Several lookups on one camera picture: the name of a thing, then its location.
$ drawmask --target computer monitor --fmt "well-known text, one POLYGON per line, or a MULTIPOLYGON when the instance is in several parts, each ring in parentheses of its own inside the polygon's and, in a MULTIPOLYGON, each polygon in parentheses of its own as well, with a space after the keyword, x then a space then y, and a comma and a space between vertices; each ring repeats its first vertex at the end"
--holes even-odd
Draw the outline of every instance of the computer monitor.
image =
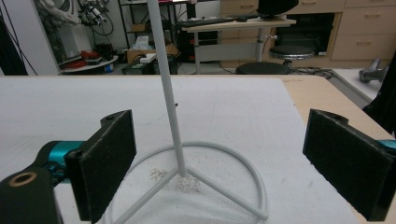
POLYGON ((285 13, 298 5, 298 0, 259 0, 257 13, 262 18, 272 18, 285 13))

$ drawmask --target drawer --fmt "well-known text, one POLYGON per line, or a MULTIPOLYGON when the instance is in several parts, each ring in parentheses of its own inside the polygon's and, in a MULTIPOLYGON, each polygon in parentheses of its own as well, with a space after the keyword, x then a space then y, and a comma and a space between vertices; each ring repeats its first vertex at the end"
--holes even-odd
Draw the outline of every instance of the drawer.
POLYGON ((346 7, 396 6, 396 0, 346 0, 346 7))
POLYGON ((396 35, 341 35, 337 36, 332 60, 391 59, 396 50, 396 35))
POLYGON ((221 14, 243 14, 256 11, 258 0, 223 0, 220 1, 221 14))
POLYGON ((396 34, 395 7, 346 8, 339 35, 396 34))
POLYGON ((286 14, 341 12, 346 0, 300 0, 297 7, 286 14))

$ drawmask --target table leg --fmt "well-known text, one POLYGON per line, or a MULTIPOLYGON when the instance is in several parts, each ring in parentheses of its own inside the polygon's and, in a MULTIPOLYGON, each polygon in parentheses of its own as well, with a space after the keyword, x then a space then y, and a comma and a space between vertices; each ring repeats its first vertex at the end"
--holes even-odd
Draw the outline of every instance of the table leg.
POLYGON ((262 61, 262 48, 264 48, 264 29, 259 29, 259 37, 257 38, 257 48, 256 48, 256 61, 262 61))
POLYGON ((194 54, 195 54, 195 69, 196 69, 195 74, 200 75, 201 74, 201 65, 200 65, 198 32, 194 33, 194 54))

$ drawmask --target black stool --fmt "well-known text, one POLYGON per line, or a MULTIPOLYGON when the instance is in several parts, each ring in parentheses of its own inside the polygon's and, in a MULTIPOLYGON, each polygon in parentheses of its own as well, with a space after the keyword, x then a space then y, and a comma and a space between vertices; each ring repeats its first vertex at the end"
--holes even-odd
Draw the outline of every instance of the black stool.
POLYGON ((279 63, 245 63, 235 70, 237 75, 288 75, 291 69, 279 63))
POLYGON ((273 58, 285 60, 283 65, 291 69, 291 61, 310 59, 315 52, 306 47, 283 45, 270 48, 269 54, 273 58))

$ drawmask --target white stand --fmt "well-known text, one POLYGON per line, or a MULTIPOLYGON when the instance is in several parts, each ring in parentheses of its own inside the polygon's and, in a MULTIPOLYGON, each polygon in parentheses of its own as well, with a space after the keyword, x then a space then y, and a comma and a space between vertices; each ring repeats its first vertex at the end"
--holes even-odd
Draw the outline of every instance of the white stand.
POLYGON ((145 159, 147 159, 157 153, 160 153, 162 151, 168 150, 168 149, 174 149, 176 152, 177 168, 174 168, 171 172, 169 172, 166 176, 164 176, 163 179, 161 179, 154 187, 152 187, 145 195, 143 195, 142 198, 140 198, 134 205, 132 205, 128 209, 128 211, 125 214, 123 214, 115 223, 121 224, 121 223, 126 222, 133 214, 135 214, 143 205, 145 205, 146 202, 149 201, 149 199, 151 199, 160 189, 162 189, 177 174, 179 174, 181 177, 186 177, 187 174, 194 176, 195 178, 197 178, 200 181, 202 181, 203 183, 207 184, 209 187, 216 190, 220 194, 224 195, 231 201, 239 204, 240 206, 242 206, 243 208, 248 210, 250 213, 252 213, 253 215, 255 215, 258 218, 258 221, 267 220, 268 213, 266 212, 266 209, 267 209, 266 203, 264 203, 264 205, 265 205, 263 208, 264 210, 262 210, 262 202, 266 202, 266 195, 265 195, 265 190, 263 187, 261 177, 260 177, 260 175, 258 175, 257 171, 251 165, 251 163, 249 163, 249 161, 247 159, 245 159, 242 155, 238 154, 235 151, 231 151, 230 149, 225 148, 223 146, 219 146, 219 145, 212 145, 212 144, 206 144, 206 143, 199 143, 199 144, 192 143, 192 144, 184 144, 183 145, 184 147, 188 147, 188 146, 211 147, 211 148, 223 150, 223 151, 228 152, 232 155, 235 155, 235 157, 237 159, 239 159, 241 162, 243 162, 247 166, 247 168, 252 172, 253 176, 256 179, 256 184, 258 185, 259 194, 260 194, 260 199, 259 199, 260 200, 260 206, 259 206, 260 208, 250 204, 245 199, 235 195, 234 193, 230 192, 226 188, 216 184, 211 179, 209 179, 205 175, 201 174, 199 171, 197 171, 191 167, 186 167, 186 164, 184 162, 184 156, 183 156, 183 148, 182 148, 182 144, 181 144, 181 140, 180 140, 180 133, 179 133, 179 129, 178 129, 175 99, 174 99, 174 95, 173 95, 171 76, 170 76, 170 72, 169 72, 169 65, 168 65, 168 61, 167 61, 166 49, 165 49, 165 44, 164 44, 163 28, 162 28, 161 14, 160 14, 158 0, 148 0, 148 11, 149 11, 152 31, 153 31, 153 35, 154 35, 154 42, 155 42, 155 46, 156 46, 156 50, 157 50, 157 58, 159 61, 161 78, 162 78, 162 82, 163 82, 163 93, 165 96, 166 108, 167 108, 167 112, 168 112, 168 118, 169 118, 169 122, 170 122, 174 147, 156 151, 156 152, 149 154, 146 157, 142 158, 140 161, 135 161, 134 166, 131 167, 131 169, 133 169, 141 161, 144 161, 145 159))

